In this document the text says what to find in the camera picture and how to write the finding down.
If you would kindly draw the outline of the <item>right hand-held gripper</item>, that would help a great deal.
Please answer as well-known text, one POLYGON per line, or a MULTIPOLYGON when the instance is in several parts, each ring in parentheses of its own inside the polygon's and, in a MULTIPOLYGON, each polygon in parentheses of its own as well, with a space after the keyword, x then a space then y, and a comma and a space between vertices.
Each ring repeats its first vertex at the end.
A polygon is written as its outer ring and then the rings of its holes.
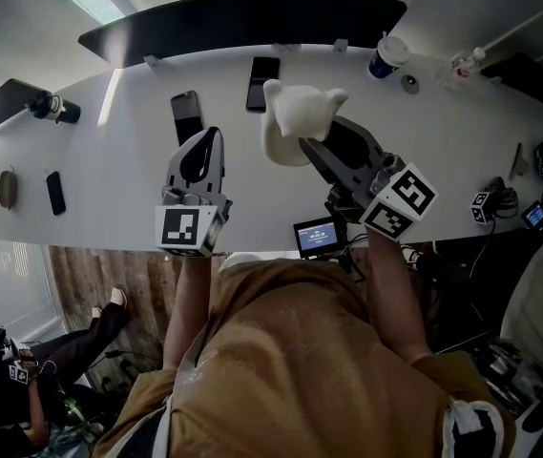
POLYGON ((331 215, 398 241, 419 223, 438 194, 414 164, 384 153, 363 126, 341 116, 324 141, 300 138, 312 165, 333 185, 325 203, 331 215), (380 158, 370 166, 370 158, 380 158))

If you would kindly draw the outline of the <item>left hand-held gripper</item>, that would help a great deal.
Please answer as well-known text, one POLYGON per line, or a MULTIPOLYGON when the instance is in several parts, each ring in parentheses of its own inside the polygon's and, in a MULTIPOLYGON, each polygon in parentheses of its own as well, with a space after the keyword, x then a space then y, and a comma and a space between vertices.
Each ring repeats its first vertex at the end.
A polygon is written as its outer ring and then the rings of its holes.
POLYGON ((190 137, 169 161, 162 204, 156 207, 156 246, 174 256, 211 258, 220 230, 229 219, 232 201, 220 193, 224 178, 224 140, 210 127, 190 137), (206 191, 198 194, 176 188, 204 178, 206 191))

